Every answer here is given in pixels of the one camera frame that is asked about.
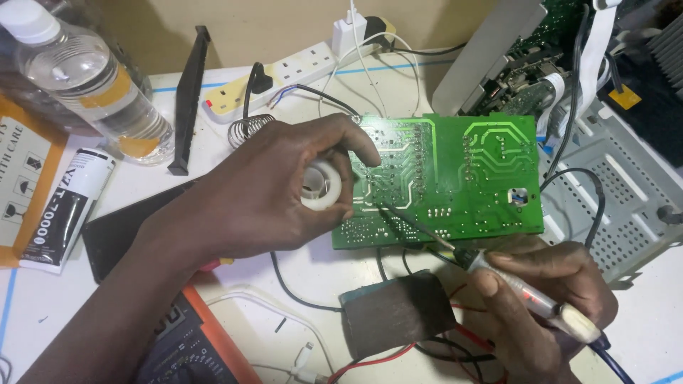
circuit board component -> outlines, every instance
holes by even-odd
[[[355,215],[333,230],[334,249],[430,241],[383,202],[444,239],[543,232],[533,117],[365,116],[360,125],[382,165],[351,154]]]

perforated metal panel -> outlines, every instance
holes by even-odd
[[[683,191],[617,118],[600,117],[604,108],[596,100],[578,120],[558,170],[582,167],[600,177],[607,206],[591,255],[607,282],[615,289],[626,289],[638,269],[682,237],[683,225],[663,223],[656,211],[671,205],[680,212]],[[541,172],[551,159],[540,153]],[[541,199],[544,240],[583,243],[598,207],[590,179],[584,174],[560,176]]]

white power strip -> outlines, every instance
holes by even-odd
[[[379,48],[379,44],[365,45],[361,47],[361,53],[367,56]],[[346,56],[339,67],[347,66],[358,59],[358,53],[354,51]],[[338,60],[332,52],[331,40],[328,40],[275,63],[266,64],[264,69],[266,74],[273,78],[273,87],[262,94],[251,94],[249,109],[253,111],[263,107],[284,87],[294,84],[308,85],[325,77],[332,72]],[[242,117],[248,80],[249,75],[246,75],[206,92],[201,106],[211,120],[219,124],[230,124]]]

desk surface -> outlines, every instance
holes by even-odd
[[[453,58],[423,59],[419,67],[424,82],[418,115],[431,112],[427,95],[431,95]],[[413,69],[407,65],[406,58],[383,54],[367,58],[366,64],[372,69],[371,75],[389,114],[394,117],[410,116],[415,108],[417,93]],[[327,92],[360,112],[378,113],[376,95],[359,68],[359,63],[356,63],[340,70]],[[204,76],[203,92],[248,72],[249,67],[208,70]],[[152,77],[155,89],[153,103],[169,121],[173,121],[175,86],[179,78],[180,74]],[[323,85],[324,80],[313,84],[318,89],[322,89]],[[331,105],[322,107],[323,114],[334,111],[339,110]],[[267,112],[284,122],[310,120],[318,116],[317,99],[299,91],[292,92],[275,109]],[[114,171],[93,217],[105,215],[208,172],[231,152],[226,130],[227,126],[213,124],[204,110],[199,109],[195,126],[197,134],[193,140],[189,165],[190,176],[171,176],[165,166],[140,167],[122,162]],[[57,173],[64,172],[77,148],[95,146],[97,143],[97,139],[71,137]],[[283,278],[295,294],[314,303],[337,305],[339,294],[381,280],[374,254],[373,249],[333,251],[330,235],[325,234],[296,251],[279,252],[279,259]],[[683,280],[679,273],[683,271],[681,256],[683,248],[671,248],[641,270],[643,275],[635,281],[634,288],[617,292],[619,315],[607,329],[613,343],[611,354],[636,383],[669,383],[683,377],[683,362],[680,359],[683,356],[683,331],[679,324],[679,316],[683,315]],[[430,255],[411,254],[408,263],[413,270],[432,269],[442,279],[446,289],[463,281],[460,271],[453,270]],[[385,252],[385,268],[390,278],[406,274],[399,249]],[[268,255],[220,266],[212,273],[196,275],[193,282],[200,295],[207,300],[248,286],[264,298],[315,324],[330,347],[335,368],[351,360],[339,314],[293,302],[277,283]],[[95,288],[87,254],[80,240],[61,276],[30,269],[0,271],[0,307],[3,308],[0,353],[14,365],[11,383],[15,383],[28,369]],[[248,301],[224,301],[213,305],[212,309],[247,359],[289,367],[301,347],[311,341],[316,347],[307,368],[329,374],[315,336],[303,326],[288,321],[275,333],[282,317]],[[462,320],[463,314],[458,313],[457,317]],[[572,362],[572,367],[584,383],[617,383],[609,369],[588,350]],[[284,382],[287,377],[273,370],[257,368],[257,371],[265,383]],[[496,379],[496,371],[494,364],[487,376],[489,381]],[[400,361],[351,370],[341,380],[342,383],[344,381],[470,382],[456,364],[435,361],[417,351],[409,352]]]

umbrella symbol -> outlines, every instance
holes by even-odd
[[[16,207],[14,205],[12,205],[11,203],[7,204],[7,208],[5,208],[5,218],[9,219],[10,217],[14,217],[14,216],[21,216],[23,219],[24,214],[17,212]]]
[[[29,188],[29,182],[28,181],[22,181],[19,183],[19,189],[21,190],[21,193],[26,194],[26,191],[31,191],[33,192],[33,189]]]
[[[33,157],[30,157],[30,156],[28,159],[26,159],[26,165],[35,169],[36,171],[38,171],[42,167],[40,160],[34,159]]]

